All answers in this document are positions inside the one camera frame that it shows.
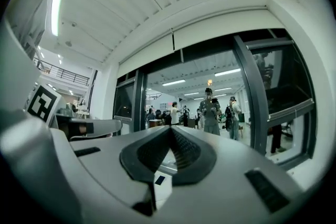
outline black rubber pad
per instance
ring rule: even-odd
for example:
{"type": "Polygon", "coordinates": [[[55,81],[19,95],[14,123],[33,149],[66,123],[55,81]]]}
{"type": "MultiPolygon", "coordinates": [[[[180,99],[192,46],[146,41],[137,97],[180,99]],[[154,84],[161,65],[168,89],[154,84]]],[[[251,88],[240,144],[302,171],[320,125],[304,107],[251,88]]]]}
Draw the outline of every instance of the black rubber pad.
{"type": "Polygon", "coordinates": [[[259,170],[253,169],[245,173],[259,197],[270,212],[274,213],[289,204],[289,200],[263,175],[259,170]]]}
{"type": "Polygon", "coordinates": [[[89,155],[95,152],[99,152],[100,148],[95,147],[89,147],[89,148],[84,148],[83,150],[77,150],[74,151],[75,155],[77,157],[81,157],[81,156],[85,156],[85,155],[89,155]]]}

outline black bag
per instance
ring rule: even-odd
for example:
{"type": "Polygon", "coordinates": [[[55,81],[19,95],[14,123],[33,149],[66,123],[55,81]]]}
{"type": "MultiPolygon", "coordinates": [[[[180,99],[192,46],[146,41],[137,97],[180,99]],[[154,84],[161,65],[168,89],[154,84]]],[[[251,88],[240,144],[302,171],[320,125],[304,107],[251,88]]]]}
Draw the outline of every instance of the black bag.
{"type": "Polygon", "coordinates": [[[172,116],[170,116],[170,114],[167,115],[167,116],[164,118],[164,120],[165,120],[165,125],[172,125],[172,116]]]}
{"type": "Polygon", "coordinates": [[[235,113],[233,112],[232,108],[227,106],[225,109],[225,117],[226,117],[225,127],[228,132],[232,129],[234,116],[235,113]]]}

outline table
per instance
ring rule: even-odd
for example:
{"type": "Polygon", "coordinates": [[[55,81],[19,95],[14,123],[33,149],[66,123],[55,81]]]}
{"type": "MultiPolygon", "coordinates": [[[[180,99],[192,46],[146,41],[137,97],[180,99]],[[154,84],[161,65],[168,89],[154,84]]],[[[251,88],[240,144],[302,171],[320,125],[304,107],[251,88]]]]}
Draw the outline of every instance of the table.
{"type": "Polygon", "coordinates": [[[196,119],[188,119],[188,127],[196,128],[196,119]]]}
{"type": "Polygon", "coordinates": [[[149,128],[151,127],[156,127],[156,126],[160,126],[159,122],[161,122],[161,120],[149,120],[149,128]]]}

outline balcony railing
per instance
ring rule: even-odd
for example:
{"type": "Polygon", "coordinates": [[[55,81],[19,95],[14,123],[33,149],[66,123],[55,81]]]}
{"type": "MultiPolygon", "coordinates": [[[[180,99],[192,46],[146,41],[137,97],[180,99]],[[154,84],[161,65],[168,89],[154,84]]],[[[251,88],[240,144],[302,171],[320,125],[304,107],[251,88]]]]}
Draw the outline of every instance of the balcony railing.
{"type": "Polygon", "coordinates": [[[53,66],[50,63],[47,63],[44,61],[39,61],[37,58],[34,58],[34,64],[37,66],[39,70],[41,70],[42,73],[46,73],[51,76],[64,79],[64,80],[68,80],[68,81],[72,81],[74,83],[85,85],[85,86],[87,86],[89,83],[88,77],[84,77],[76,73],[70,72],[68,70],[65,70],[63,68],[53,66]]]}
{"type": "Polygon", "coordinates": [[[162,95],[162,92],[160,93],[155,93],[155,94],[146,94],[146,99],[147,100],[155,100],[159,98],[162,95]]]}

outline fluorescent light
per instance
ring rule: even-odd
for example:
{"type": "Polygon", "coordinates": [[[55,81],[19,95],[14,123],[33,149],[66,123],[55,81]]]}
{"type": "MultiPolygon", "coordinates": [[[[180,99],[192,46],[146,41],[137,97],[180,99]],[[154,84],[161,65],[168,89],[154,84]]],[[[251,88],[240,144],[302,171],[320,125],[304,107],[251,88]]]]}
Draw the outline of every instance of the fluorescent light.
{"type": "Polygon", "coordinates": [[[221,72],[221,73],[216,73],[215,76],[218,77],[218,76],[222,76],[222,75],[226,75],[226,74],[231,74],[231,73],[235,73],[235,72],[239,72],[239,71],[240,71],[240,68],[233,69],[233,70],[224,71],[224,72],[221,72]]]}
{"type": "Polygon", "coordinates": [[[181,83],[181,82],[185,82],[185,80],[182,79],[182,80],[177,80],[177,81],[174,81],[174,82],[165,83],[165,84],[162,84],[162,86],[173,85],[173,84],[177,84],[177,83],[181,83]]]}
{"type": "Polygon", "coordinates": [[[215,92],[216,92],[216,91],[224,91],[224,90],[229,90],[229,89],[232,89],[232,87],[230,87],[230,88],[224,88],[224,89],[218,89],[218,90],[215,90],[215,92]]]}
{"type": "Polygon", "coordinates": [[[58,19],[62,0],[52,0],[51,3],[51,32],[58,37],[58,19]]]}
{"type": "Polygon", "coordinates": [[[187,94],[185,94],[185,95],[193,95],[193,94],[199,94],[199,92],[187,93],[187,94]]]}

